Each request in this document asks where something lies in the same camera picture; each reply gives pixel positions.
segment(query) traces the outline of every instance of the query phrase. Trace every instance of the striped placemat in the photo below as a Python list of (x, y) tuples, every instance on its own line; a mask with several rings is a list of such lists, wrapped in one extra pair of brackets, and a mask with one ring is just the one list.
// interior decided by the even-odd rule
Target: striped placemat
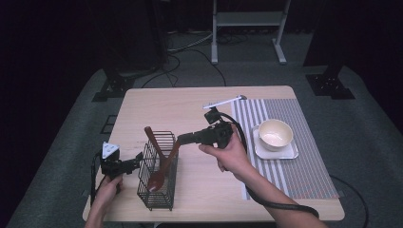
[[(287, 196), (292, 199), (338, 198), (297, 99), (235, 101), (232, 117), (245, 133), (251, 163)], [(256, 155), (252, 127), (268, 119), (278, 119), (291, 126), (298, 150), (295, 159), (265, 161)], [(242, 197), (250, 199), (244, 185)]]

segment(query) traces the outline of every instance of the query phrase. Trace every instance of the wire basket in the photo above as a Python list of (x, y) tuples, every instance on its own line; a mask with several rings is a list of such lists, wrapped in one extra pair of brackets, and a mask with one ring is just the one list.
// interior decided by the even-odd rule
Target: wire basket
[[(163, 154), (167, 157), (175, 143), (175, 136), (170, 131), (153, 131), (157, 143)], [(139, 171), (139, 188), (137, 195), (144, 205), (152, 211), (153, 208), (167, 208), (172, 211), (175, 196), (175, 183), (178, 166), (178, 153), (172, 160), (169, 169), (165, 173), (163, 187), (158, 191), (150, 192), (147, 189), (150, 175), (160, 169), (160, 157), (150, 141), (144, 146), (144, 157)]]

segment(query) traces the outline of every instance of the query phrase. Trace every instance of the white bowl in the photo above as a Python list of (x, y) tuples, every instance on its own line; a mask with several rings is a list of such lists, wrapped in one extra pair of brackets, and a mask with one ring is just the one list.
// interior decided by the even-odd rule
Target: white bowl
[(276, 119), (265, 121), (259, 125), (261, 145), (270, 151), (279, 151), (293, 140), (291, 127)]

